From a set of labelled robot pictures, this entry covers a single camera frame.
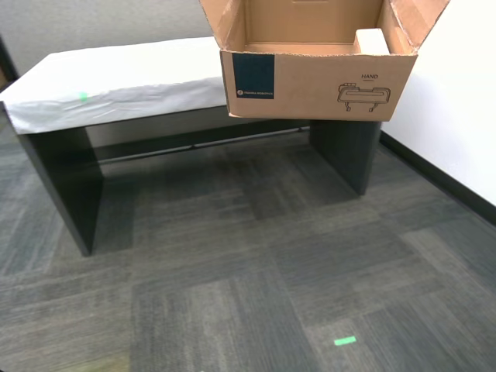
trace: white paper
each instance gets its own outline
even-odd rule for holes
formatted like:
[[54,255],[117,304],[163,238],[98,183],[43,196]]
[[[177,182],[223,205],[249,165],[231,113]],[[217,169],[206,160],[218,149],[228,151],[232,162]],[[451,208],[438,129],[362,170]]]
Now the white paper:
[[18,134],[226,104],[213,37],[54,53],[0,95]]

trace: bench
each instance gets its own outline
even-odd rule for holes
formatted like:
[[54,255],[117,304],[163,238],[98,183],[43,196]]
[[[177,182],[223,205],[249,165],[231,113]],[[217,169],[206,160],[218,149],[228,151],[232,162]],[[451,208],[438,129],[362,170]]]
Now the bench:
[[[225,105],[213,37],[54,53],[0,94],[3,112],[84,256],[92,251],[104,182],[86,128],[105,124],[119,130],[124,123],[148,119],[167,126],[172,117],[192,112],[208,122],[213,112],[225,112]],[[310,128],[310,144],[362,195],[379,122],[275,120],[176,133],[182,146],[193,149],[302,126]],[[179,143],[174,141],[144,141],[152,144],[149,149],[143,141],[128,144],[134,149],[129,154],[139,148],[146,156]]]

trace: box flap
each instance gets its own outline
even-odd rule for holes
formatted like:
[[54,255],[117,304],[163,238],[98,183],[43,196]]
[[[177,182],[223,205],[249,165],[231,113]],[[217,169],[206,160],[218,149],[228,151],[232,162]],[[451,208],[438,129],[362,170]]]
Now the box flap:
[[227,36],[242,0],[200,0],[215,40],[220,48],[226,46]]
[[390,0],[400,27],[418,49],[430,34],[450,0]]

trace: white wall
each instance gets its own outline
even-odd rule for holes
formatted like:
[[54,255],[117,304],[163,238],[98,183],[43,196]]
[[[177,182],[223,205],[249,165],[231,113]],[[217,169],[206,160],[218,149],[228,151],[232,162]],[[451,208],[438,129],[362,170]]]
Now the white wall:
[[212,31],[199,0],[0,0],[0,34],[24,74],[54,52]]
[[496,205],[496,2],[451,0],[384,131]]

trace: open cardboard box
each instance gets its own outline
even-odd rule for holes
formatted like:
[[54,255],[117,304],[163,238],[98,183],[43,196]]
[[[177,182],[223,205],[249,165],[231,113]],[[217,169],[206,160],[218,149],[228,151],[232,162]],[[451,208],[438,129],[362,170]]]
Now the open cardboard box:
[[388,121],[449,1],[201,3],[221,49],[231,116]]

